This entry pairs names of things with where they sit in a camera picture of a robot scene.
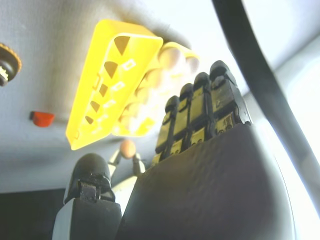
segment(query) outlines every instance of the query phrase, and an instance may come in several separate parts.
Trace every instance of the robotic hand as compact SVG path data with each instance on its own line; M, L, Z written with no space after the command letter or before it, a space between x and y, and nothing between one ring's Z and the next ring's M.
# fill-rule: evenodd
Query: robotic hand
M95 167L84 164L86 155L54 240L295 239L282 174L222 61L170 98L165 112L153 167L138 177L122 219L106 165L96 155Z

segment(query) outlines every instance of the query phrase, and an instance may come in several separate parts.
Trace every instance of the red cap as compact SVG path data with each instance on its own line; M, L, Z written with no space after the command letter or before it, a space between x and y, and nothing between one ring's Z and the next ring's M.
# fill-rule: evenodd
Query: red cap
M52 113L46 113L46 112L40 112L40 111L33 112L32 121L34 125L38 127L47 128L52 124L54 119L55 119L55 115Z

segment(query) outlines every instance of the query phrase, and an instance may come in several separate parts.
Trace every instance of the yellow egg carton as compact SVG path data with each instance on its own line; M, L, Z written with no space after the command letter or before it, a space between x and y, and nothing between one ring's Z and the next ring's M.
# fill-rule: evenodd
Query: yellow egg carton
M71 149L110 133L144 136L167 99L179 94L185 83L193 82L198 66L198 57L191 50L175 42L163 45L161 37L143 26L100 21L66 128Z

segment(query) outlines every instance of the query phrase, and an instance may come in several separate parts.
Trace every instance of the black cable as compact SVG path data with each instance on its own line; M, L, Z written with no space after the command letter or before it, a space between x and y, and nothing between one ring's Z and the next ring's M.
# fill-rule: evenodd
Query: black cable
M319 163L260 50L242 1L212 2L229 48L253 96L286 149L320 216Z

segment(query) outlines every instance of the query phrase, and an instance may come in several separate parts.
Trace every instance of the brown egg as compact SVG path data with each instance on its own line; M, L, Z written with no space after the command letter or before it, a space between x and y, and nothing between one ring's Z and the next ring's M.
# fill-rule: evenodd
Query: brown egg
M120 145L121 155L125 159L131 159L136 154L136 145L133 141L126 139Z

